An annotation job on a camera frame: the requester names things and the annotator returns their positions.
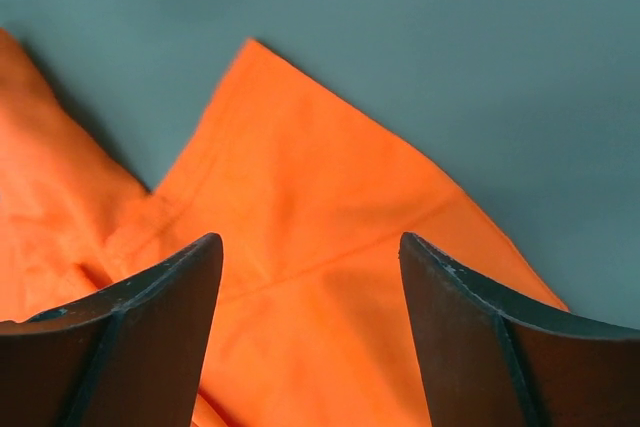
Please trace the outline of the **orange t shirt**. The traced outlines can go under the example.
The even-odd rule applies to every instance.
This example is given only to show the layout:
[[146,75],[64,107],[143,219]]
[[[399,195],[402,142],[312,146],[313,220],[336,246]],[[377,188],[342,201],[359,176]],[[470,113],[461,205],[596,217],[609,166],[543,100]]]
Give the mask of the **orange t shirt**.
[[254,40],[148,191],[1,36],[1,315],[23,321],[218,233],[196,426],[428,425],[398,265],[407,231],[561,306],[431,160]]

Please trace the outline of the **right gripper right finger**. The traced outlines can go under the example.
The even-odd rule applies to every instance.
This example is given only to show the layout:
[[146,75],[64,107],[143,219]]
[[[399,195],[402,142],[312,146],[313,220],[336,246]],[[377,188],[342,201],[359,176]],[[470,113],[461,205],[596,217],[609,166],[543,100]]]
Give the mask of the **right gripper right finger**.
[[402,283],[435,426],[635,426],[639,333],[541,303],[412,233]]

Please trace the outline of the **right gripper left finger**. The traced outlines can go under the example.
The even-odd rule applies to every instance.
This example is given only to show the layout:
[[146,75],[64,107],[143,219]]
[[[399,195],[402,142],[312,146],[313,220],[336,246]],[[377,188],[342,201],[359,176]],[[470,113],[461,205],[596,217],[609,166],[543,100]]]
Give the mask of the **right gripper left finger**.
[[2,425],[190,425],[222,265],[209,233],[87,297],[2,322]]

